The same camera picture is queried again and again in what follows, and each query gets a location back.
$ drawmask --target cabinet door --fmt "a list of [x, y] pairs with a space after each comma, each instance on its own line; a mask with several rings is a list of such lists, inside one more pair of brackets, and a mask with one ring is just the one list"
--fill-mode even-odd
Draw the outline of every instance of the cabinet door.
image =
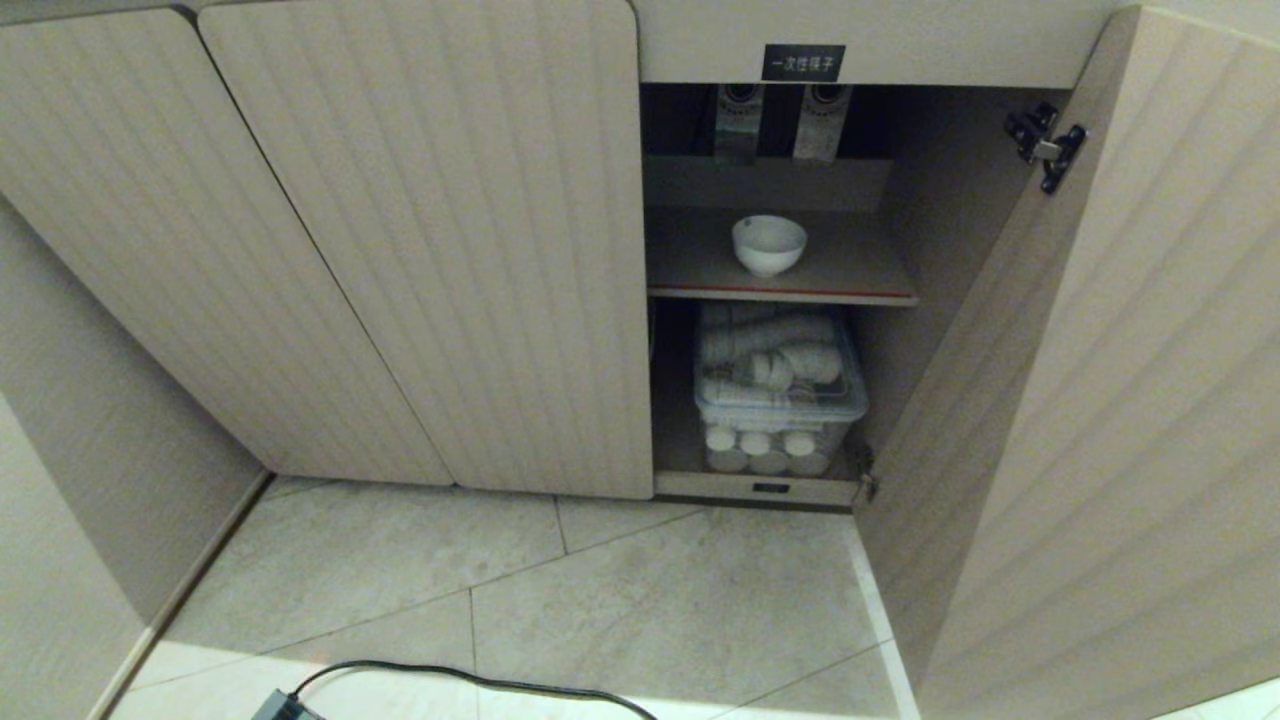
[[1280, 51], [1126, 10], [859, 525], [925, 717], [1142, 719], [1280, 667]]
[[652, 496], [630, 6], [315, 0], [200, 28], [458, 483]]
[[268, 468], [451, 482], [187, 19], [0, 28], [0, 190]]

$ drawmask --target cabinet hinge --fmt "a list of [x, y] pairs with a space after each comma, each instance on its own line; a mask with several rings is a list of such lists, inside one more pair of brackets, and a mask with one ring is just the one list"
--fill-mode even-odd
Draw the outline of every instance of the cabinet hinge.
[[872, 465], [876, 464], [876, 454], [869, 445], [863, 445], [854, 451], [852, 461], [858, 478], [856, 482], [861, 487], [861, 492], [858, 496], [863, 497], [867, 505], [870, 505], [876, 501], [876, 495], [879, 493], [879, 478], [872, 474]]
[[1071, 169], [1071, 160], [1084, 145], [1084, 140], [1089, 137], [1089, 131], [1080, 126], [1071, 126], [1066, 135], [1060, 135], [1050, 141], [1056, 122], [1057, 108], [1048, 102], [1041, 102], [1032, 113], [1021, 115], [1010, 113], [1005, 118], [1005, 132], [1018, 143], [1018, 156], [1028, 165], [1036, 160], [1044, 163], [1044, 179], [1041, 181], [1041, 190], [1048, 195], [1052, 195], [1062, 183], [1066, 172]]

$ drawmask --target plastic storage box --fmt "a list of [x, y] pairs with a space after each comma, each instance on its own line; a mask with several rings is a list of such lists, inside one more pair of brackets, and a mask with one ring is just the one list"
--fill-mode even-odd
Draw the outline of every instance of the plastic storage box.
[[704, 302], [694, 355], [713, 471], [822, 475], [867, 414], [852, 341], [828, 310]]

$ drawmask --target black cable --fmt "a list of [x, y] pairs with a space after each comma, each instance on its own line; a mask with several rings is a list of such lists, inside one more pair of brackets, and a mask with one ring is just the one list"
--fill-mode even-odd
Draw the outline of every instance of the black cable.
[[645, 720], [658, 720], [648, 710], [640, 707], [639, 705], [631, 702], [630, 700], [618, 697], [613, 693], [607, 693], [604, 691], [584, 691], [579, 688], [561, 688], [556, 685], [539, 685], [534, 683], [517, 683], [512, 680], [490, 680], [489, 678], [481, 678], [480, 675], [472, 675], [465, 670], [457, 670], [453, 667], [445, 667], [444, 665], [404, 665], [401, 662], [387, 662], [385, 660], [348, 660], [346, 662], [338, 662], [337, 665], [330, 665], [324, 670], [320, 670], [302, 680], [302, 683], [289, 693], [291, 700], [298, 700], [298, 693], [303, 691], [307, 685], [315, 680], [328, 675], [329, 673], [337, 673], [338, 670], [349, 670], [352, 667], [375, 667], [379, 670], [397, 670], [401, 673], [436, 673], [439, 675], [449, 675], [452, 678], [458, 678], [460, 680], [467, 680], [468, 683], [475, 683], [481, 688], [488, 688], [492, 691], [512, 691], [530, 694], [543, 694], [549, 697], [562, 697], [566, 700], [598, 700], [603, 702], [612, 702], [614, 705], [621, 705], [631, 712], [635, 712]]

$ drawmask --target label sign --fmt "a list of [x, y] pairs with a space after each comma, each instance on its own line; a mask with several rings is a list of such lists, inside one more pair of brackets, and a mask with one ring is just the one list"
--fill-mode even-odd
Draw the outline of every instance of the label sign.
[[844, 45], [765, 45], [762, 81], [836, 82]]

